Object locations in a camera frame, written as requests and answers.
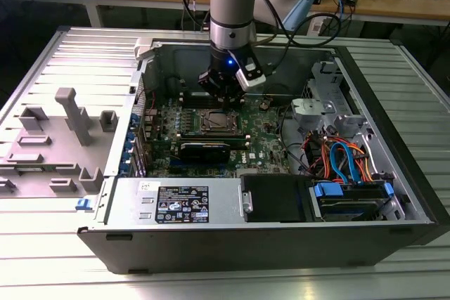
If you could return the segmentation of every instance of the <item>motherboard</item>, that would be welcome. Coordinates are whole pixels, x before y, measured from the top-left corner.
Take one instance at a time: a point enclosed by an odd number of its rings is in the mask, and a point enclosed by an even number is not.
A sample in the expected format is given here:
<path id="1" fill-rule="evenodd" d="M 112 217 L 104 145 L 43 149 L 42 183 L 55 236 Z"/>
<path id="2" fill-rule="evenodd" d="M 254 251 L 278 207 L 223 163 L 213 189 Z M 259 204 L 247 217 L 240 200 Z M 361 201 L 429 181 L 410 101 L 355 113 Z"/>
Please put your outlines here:
<path id="1" fill-rule="evenodd" d="M 288 154 L 279 141 L 278 111 L 261 97 L 246 98 L 227 111 L 172 99 L 147 109 L 147 176 L 286 174 Z"/>

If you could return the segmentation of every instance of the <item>sticker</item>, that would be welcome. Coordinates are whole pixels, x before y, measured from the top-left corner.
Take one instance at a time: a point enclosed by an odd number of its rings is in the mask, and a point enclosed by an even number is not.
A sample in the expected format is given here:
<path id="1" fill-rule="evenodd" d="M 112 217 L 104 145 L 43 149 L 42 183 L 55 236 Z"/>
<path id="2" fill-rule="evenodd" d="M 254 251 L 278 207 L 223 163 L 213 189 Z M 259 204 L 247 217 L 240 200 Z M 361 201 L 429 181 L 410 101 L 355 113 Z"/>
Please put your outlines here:
<path id="1" fill-rule="evenodd" d="M 156 191 L 160 187 L 161 182 L 140 181 L 138 191 Z"/>
<path id="2" fill-rule="evenodd" d="M 156 222 L 209 223 L 210 206 L 207 186 L 159 186 L 157 183 Z"/>

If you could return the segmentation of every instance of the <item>floor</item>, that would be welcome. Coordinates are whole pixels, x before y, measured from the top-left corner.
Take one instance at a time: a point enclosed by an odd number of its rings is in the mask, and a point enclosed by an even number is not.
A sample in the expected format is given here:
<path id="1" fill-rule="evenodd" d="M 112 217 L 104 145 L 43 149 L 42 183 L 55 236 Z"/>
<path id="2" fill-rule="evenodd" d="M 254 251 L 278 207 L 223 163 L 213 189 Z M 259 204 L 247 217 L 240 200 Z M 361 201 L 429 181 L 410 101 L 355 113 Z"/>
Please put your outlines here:
<path id="1" fill-rule="evenodd" d="M 116 28 L 147 28 L 180 30 L 181 11 L 102 7 L 105 26 Z M 0 107 L 31 67 L 54 32 L 61 25 L 89 26 L 84 7 L 67 4 L 32 3 L 29 1 L 0 1 Z M 370 36 L 382 37 L 385 24 L 371 24 Z M 184 20 L 184 29 L 192 30 L 192 22 Z M 352 22 L 342 30 L 341 36 L 358 37 L 362 22 Z M 258 32 L 270 32 L 264 24 Z M 400 40 L 423 65 L 429 57 L 430 47 L 439 37 L 436 27 L 404 25 L 390 35 Z M 430 69 L 431 76 L 450 94 L 450 49 L 447 49 Z"/>

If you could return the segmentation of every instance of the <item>power supply label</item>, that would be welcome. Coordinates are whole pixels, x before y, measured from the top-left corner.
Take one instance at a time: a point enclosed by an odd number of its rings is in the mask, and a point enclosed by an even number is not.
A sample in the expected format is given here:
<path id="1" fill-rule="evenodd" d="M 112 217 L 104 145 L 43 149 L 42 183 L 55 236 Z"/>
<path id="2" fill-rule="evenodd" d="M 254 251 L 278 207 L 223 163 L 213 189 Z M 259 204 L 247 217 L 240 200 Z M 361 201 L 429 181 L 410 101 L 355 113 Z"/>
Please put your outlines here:
<path id="1" fill-rule="evenodd" d="M 208 223 L 209 215 L 207 186 L 160 186 L 157 192 L 157 223 Z"/>

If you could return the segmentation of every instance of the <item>blue cable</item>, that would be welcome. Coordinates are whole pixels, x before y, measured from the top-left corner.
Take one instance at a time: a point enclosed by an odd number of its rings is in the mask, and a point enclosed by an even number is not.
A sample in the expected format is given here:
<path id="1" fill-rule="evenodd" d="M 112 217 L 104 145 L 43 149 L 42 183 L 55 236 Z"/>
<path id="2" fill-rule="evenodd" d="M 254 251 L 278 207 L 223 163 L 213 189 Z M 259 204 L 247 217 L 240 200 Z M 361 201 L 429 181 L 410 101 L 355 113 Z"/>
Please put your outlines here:
<path id="1" fill-rule="evenodd" d="M 354 162 L 353 162 L 353 154 L 352 151 L 350 150 L 350 148 L 342 142 L 336 142 L 335 144 L 333 144 L 333 146 L 330 149 L 330 162 L 331 162 L 331 167 L 333 168 L 333 170 L 335 171 L 335 173 L 342 178 L 342 180 L 344 181 L 345 184 L 349 183 L 349 180 L 347 179 L 347 177 L 339 170 L 338 166 L 336 165 L 336 158 L 335 158 L 335 151 L 336 148 L 341 145 L 344 150 L 345 153 L 347 154 L 347 158 L 349 160 L 349 168 L 350 168 L 350 174 L 352 175 L 352 179 L 354 182 L 360 183 L 361 182 L 361 178 L 359 177 L 359 172 L 358 170 L 356 170 L 356 168 L 354 167 Z"/>
<path id="2" fill-rule="evenodd" d="M 342 20 L 342 17 L 344 15 L 344 4 L 342 3 L 342 0 L 337 0 L 337 1 L 339 1 L 339 7 L 340 7 L 339 20 Z"/>

